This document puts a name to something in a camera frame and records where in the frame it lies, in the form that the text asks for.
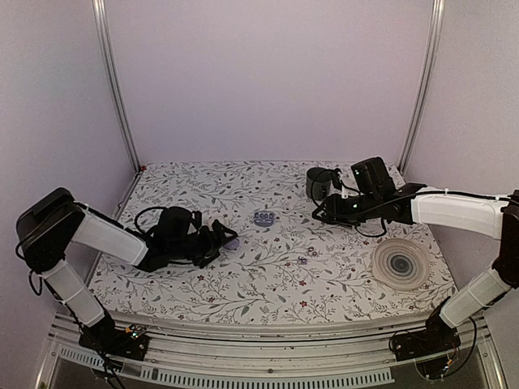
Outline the light purple round earbud case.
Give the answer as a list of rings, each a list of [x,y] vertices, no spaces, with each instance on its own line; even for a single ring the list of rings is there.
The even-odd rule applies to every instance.
[[[231,240],[230,242],[224,245],[224,248],[227,250],[236,250],[240,246],[240,241],[238,238]]]

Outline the dark purple earbud case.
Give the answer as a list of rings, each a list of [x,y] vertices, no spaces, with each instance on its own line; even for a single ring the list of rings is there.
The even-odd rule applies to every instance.
[[[253,222],[259,227],[270,227],[277,220],[275,212],[269,210],[257,211],[254,213]]]

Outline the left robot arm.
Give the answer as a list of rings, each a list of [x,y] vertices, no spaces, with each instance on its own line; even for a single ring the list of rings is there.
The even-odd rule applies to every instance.
[[[87,288],[66,260],[72,243],[90,247],[148,273],[169,265],[204,268],[237,233],[219,220],[202,222],[200,212],[160,207],[157,224],[133,229],[74,199],[59,187],[30,207],[16,221],[16,255],[71,313],[80,330],[79,345],[101,357],[143,361],[149,337],[145,327],[116,327],[109,311]]]

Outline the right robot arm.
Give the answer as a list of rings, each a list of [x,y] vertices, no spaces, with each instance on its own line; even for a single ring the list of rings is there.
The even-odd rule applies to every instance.
[[[433,224],[466,230],[500,241],[497,258],[465,287],[433,310],[422,331],[395,335],[389,348],[398,361],[457,348],[457,327],[518,287],[518,194],[470,194],[410,183],[396,187],[384,161],[372,157],[351,167],[348,189],[340,169],[307,171],[307,196],[315,220],[357,228],[369,220],[382,225]]]

